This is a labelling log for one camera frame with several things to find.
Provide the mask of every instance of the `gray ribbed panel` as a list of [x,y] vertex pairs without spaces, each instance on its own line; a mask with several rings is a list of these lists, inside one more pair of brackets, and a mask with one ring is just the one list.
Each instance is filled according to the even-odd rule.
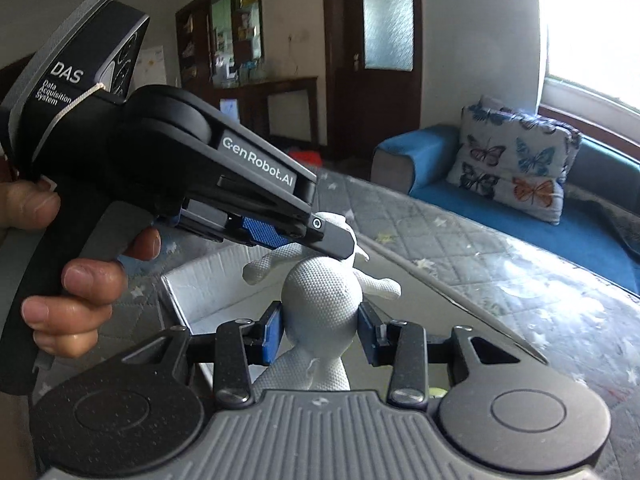
[[[178,460],[131,480],[507,478],[466,462],[429,419],[373,392],[267,392],[258,406],[218,415]],[[596,480],[589,471],[558,478]],[[50,471],[43,480],[79,479]]]

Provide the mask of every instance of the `window sill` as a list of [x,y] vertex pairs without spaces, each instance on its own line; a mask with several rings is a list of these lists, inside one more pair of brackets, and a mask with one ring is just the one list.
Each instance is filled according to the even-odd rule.
[[606,97],[553,78],[545,78],[541,106],[569,114],[640,143],[640,114]]

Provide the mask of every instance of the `blue sofa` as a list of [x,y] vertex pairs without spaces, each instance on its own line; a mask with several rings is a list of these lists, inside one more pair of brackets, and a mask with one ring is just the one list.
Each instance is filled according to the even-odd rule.
[[[461,189],[445,178],[456,158],[459,130],[438,125],[382,142],[374,183],[407,193],[502,231],[640,292],[640,258],[595,202],[567,198],[557,226]],[[585,137],[568,182],[640,215],[640,163]]]

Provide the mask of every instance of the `bright window light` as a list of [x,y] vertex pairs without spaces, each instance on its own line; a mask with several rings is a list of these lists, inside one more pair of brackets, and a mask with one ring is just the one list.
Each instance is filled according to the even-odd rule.
[[546,0],[548,74],[640,109],[640,0]]

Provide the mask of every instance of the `textured white fabric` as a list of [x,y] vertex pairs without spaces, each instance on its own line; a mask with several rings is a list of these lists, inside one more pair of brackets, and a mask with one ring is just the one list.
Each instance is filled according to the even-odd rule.
[[318,216],[351,232],[355,244],[349,258],[338,261],[289,244],[242,270],[244,280],[255,285],[273,268],[302,260],[287,275],[280,296],[285,332],[294,347],[255,381],[258,396],[265,389],[349,390],[341,356],[356,334],[363,291],[390,300],[401,294],[400,285],[393,280],[376,280],[353,268],[356,254],[369,257],[358,247],[344,216],[326,212]]

